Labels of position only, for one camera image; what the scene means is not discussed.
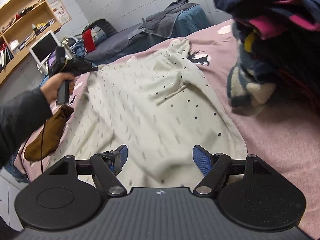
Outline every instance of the pink fabric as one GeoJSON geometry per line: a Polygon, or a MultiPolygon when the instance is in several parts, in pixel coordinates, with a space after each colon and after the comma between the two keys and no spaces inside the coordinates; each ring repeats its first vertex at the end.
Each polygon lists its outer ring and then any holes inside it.
{"type": "Polygon", "coordinates": [[[308,31],[320,31],[320,23],[311,23],[307,20],[305,20],[302,16],[294,14],[292,16],[290,16],[290,21],[292,21],[293,23],[295,23],[298,26],[301,26],[302,28],[308,30],[308,31]]]}
{"type": "Polygon", "coordinates": [[[283,1],[275,1],[275,4],[301,4],[301,0],[283,0],[283,1]]]}
{"type": "MultiPolygon", "coordinates": [[[[89,77],[89,73],[86,73],[86,74],[83,74],[82,76],[80,76],[77,80],[76,80],[76,83],[75,83],[75,89],[74,89],[74,93],[73,95],[70,96],[70,106],[73,107],[74,109],[77,107],[77,104],[81,98],[81,94],[84,92],[84,89],[87,87],[87,79],[89,77]]],[[[56,102],[53,102],[51,105],[50,105],[50,108],[52,109],[52,114],[56,113],[58,111],[58,109],[60,108],[59,106],[57,107],[56,106],[56,102]]],[[[71,117],[69,118],[69,120],[67,121],[67,125],[66,127],[68,127],[68,124],[70,124],[73,120],[73,115],[71,115],[71,117]]],[[[35,131],[31,137],[29,138],[26,146],[28,146],[30,143],[32,143],[36,138],[37,136],[40,134],[40,132],[42,131],[43,129],[43,126],[40,127],[37,131],[35,131]]],[[[63,140],[65,139],[66,137],[66,134],[68,132],[68,128],[64,130],[63,132],[63,135],[61,137],[61,140],[60,140],[60,143],[63,142],[63,140]]],[[[23,174],[28,174],[28,177],[29,177],[29,180],[30,181],[33,181],[35,180],[38,176],[41,175],[41,162],[35,162],[35,163],[31,163],[29,161],[27,161],[23,155],[24,155],[24,151],[25,151],[25,148],[26,146],[24,147],[23,149],[23,145],[20,147],[20,150],[18,152],[18,155],[14,161],[14,166],[16,166],[19,171],[21,171],[23,174]]],[[[47,157],[45,157],[43,159],[43,167],[44,167],[44,170],[45,168],[47,167],[50,159],[52,158],[52,155],[49,155],[47,157]]]]}
{"type": "MultiPolygon", "coordinates": [[[[303,192],[307,208],[299,226],[317,239],[320,237],[320,117],[307,104],[298,102],[267,105],[257,116],[232,113],[226,84],[229,71],[237,60],[237,42],[232,33],[217,33],[232,22],[230,20],[188,36],[192,50],[211,56],[208,66],[198,66],[243,136],[248,153],[260,156],[303,192]]],[[[166,48],[171,40],[135,56],[145,57],[166,48]]],[[[118,62],[130,57],[121,58],[118,62]]]]}
{"type": "Polygon", "coordinates": [[[260,32],[260,38],[262,40],[270,39],[278,36],[287,30],[283,25],[277,24],[270,18],[261,15],[249,20],[249,23],[253,25],[260,32]]]}

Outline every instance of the hand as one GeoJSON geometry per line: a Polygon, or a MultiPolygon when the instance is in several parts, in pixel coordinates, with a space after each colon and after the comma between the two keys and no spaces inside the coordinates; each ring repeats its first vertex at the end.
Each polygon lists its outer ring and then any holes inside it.
{"type": "Polygon", "coordinates": [[[48,81],[40,88],[48,103],[51,104],[57,99],[58,89],[62,82],[65,80],[70,80],[69,94],[73,94],[73,88],[75,86],[74,75],[71,73],[58,73],[48,79],[48,81]]]}

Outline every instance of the poster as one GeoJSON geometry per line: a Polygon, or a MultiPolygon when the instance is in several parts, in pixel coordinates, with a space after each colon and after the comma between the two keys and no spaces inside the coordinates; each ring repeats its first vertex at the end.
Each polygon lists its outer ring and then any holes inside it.
{"type": "Polygon", "coordinates": [[[71,20],[70,15],[60,0],[55,0],[50,3],[50,7],[61,25],[64,25],[71,20]]]}

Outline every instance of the black jacket sleeve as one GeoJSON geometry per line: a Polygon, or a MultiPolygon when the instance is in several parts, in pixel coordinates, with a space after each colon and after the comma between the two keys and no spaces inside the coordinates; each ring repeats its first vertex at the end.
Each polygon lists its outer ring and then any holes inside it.
{"type": "Polygon", "coordinates": [[[51,116],[49,104],[40,88],[26,91],[0,106],[0,169],[51,116]]]}

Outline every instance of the metal pivot screw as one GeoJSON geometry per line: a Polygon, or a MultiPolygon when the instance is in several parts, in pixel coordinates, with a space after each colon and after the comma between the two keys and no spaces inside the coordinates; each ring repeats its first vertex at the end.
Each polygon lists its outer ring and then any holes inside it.
{"type": "Polygon", "coordinates": [[[196,192],[198,192],[201,195],[209,194],[211,191],[212,189],[207,186],[201,186],[196,188],[196,192]]]}
{"type": "Polygon", "coordinates": [[[120,186],[111,187],[109,189],[109,193],[111,193],[112,195],[119,195],[123,192],[124,192],[124,189],[123,187],[120,187],[120,186]]]}

